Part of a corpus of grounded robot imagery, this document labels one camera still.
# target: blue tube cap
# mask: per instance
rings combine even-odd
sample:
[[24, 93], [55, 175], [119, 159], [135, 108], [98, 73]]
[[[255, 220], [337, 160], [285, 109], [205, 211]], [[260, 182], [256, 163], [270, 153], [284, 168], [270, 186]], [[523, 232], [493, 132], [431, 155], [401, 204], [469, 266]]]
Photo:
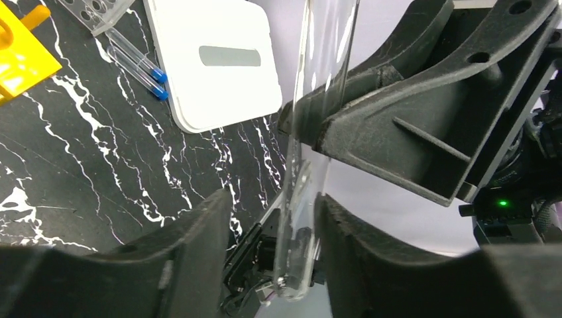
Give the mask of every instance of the blue tube cap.
[[155, 87], [152, 89], [152, 93], [159, 101], [165, 101], [168, 99], [168, 92], [161, 87]]
[[159, 84], [163, 84], [163, 83], [166, 83], [168, 81], [168, 76], [166, 75], [166, 73], [164, 73], [164, 71], [162, 71], [159, 68], [153, 69], [151, 71], [150, 75]]

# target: plastic tube with blue cap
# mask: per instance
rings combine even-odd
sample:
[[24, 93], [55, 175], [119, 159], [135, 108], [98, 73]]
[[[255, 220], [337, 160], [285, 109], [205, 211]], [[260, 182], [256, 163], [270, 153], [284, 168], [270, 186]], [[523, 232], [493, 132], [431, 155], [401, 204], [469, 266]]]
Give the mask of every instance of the plastic tube with blue cap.
[[158, 85], [147, 73], [140, 72], [136, 64], [123, 53], [120, 49], [110, 45], [107, 47], [107, 55], [114, 60], [120, 67], [125, 69], [137, 81], [143, 84], [149, 91], [151, 91], [159, 100], [165, 101], [168, 99], [168, 92]]
[[168, 81], [168, 76], [152, 61], [150, 61], [141, 51], [139, 51], [132, 43], [130, 43], [118, 30], [110, 28], [105, 31], [105, 35], [118, 48], [120, 48], [139, 69], [140, 72], [146, 72], [154, 78], [154, 80], [163, 84]]

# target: yellow object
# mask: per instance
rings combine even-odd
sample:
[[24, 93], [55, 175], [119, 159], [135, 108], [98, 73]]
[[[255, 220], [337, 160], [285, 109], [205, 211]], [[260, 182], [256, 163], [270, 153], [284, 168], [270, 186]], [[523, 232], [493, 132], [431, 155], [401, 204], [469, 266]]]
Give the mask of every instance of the yellow object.
[[62, 68], [30, 31], [49, 15], [49, 9], [39, 5], [20, 21], [0, 1], [0, 104]]

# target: white cutting board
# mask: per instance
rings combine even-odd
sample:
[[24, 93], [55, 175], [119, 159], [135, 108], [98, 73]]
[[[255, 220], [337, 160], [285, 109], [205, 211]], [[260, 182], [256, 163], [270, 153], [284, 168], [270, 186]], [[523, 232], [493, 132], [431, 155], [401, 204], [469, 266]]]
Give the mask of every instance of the white cutting board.
[[144, 0], [176, 124], [200, 133], [282, 103], [269, 23], [245, 0]]

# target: tabletop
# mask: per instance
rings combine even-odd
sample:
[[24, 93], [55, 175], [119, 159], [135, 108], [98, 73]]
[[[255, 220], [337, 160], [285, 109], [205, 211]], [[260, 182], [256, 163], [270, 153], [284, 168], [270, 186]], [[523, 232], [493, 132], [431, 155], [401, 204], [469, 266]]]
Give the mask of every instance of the tabletop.
[[[107, 38], [56, 0], [3, 1], [18, 17], [51, 10], [33, 33], [63, 68], [0, 108], [0, 243], [103, 252], [226, 187], [234, 246], [282, 184], [277, 114], [186, 134], [167, 103], [111, 62]], [[142, 1], [115, 28], [156, 59]]]

